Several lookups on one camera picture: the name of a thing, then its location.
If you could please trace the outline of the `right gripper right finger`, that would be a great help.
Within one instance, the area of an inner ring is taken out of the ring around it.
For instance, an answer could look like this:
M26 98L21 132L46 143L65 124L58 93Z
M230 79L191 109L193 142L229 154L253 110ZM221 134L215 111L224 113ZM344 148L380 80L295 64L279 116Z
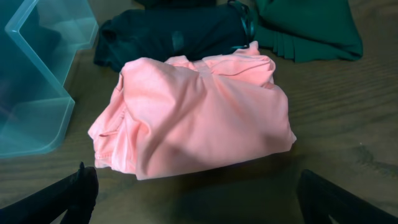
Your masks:
M397 217L308 169L301 172L297 198L305 223L397 224Z

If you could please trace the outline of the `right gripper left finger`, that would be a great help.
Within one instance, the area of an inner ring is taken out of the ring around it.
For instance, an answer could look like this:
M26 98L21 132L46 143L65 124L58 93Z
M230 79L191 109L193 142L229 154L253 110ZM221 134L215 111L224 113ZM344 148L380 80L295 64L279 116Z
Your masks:
M62 213L62 223L86 224L99 192L94 167L81 163L76 173L1 209L1 223L51 223Z

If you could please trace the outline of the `clear plastic storage container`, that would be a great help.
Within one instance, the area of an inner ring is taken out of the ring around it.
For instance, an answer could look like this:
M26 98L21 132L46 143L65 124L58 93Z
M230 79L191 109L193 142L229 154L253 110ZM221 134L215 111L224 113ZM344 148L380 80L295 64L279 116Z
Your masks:
M97 31L87 0L1 1L2 158L61 145L75 105L64 83Z

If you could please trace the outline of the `dark green garment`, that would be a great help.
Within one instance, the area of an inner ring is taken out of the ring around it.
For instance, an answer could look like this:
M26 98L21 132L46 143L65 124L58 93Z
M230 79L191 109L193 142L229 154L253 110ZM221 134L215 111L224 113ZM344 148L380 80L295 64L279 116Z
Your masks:
M347 0L257 0L261 48L294 62L359 60L363 43Z

